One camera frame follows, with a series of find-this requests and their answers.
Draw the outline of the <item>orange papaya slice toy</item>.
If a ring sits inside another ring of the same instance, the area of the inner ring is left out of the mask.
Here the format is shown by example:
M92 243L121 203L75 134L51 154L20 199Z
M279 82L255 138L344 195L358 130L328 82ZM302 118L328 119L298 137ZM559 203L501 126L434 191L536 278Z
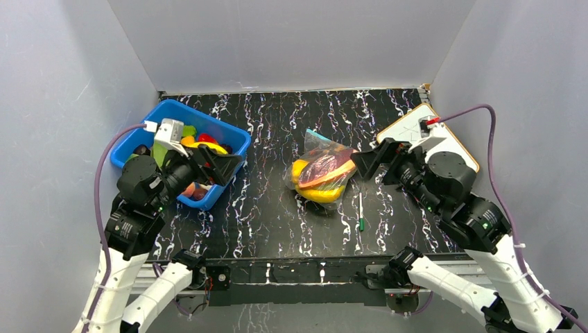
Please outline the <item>orange papaya slice toy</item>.
M321 155L303 168L298 185L302 189L307 189L347 177L356 170L355 164L350 159L350 155L355 152L351 148Z

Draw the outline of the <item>clear zip top bag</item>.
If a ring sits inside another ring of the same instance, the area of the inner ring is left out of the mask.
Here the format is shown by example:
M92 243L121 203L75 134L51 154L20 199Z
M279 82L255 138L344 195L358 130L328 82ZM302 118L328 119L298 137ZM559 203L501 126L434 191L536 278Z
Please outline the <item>clear zip top bag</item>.
M287 189L329 211L338 209L347 184L356 173L351 155L356 149L332 141L314 130L304 135L304 153L284 173Z

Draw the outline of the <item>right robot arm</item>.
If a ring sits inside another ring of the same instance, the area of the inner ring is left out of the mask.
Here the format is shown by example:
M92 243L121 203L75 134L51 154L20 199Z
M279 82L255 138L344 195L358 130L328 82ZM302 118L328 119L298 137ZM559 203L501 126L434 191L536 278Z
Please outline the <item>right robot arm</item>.
M427 155L408 142L385 139L351 159L364 178L387 164L383 183L399 185L439 216L440 229L492 283L485 288L470 282L406 246L383 268L365 270L370 287L423 287L474 317L487 332L554 332L579 326L576 311L551 299L518 256L508 218L493 202L472 193L476 172L459 154Z

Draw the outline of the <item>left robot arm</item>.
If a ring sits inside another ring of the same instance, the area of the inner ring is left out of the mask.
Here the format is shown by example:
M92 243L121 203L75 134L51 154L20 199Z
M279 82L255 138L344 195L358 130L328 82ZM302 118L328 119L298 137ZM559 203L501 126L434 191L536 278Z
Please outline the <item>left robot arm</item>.
M194 182L226 185L242 162L240 155L199 146L185 154L169 150L161 166L149 155L137 155L124 164L103 228L96 277L75 332L146 332L179 292L204 285L203 257L181 250L147 290L128 301L165 225L163 210Z

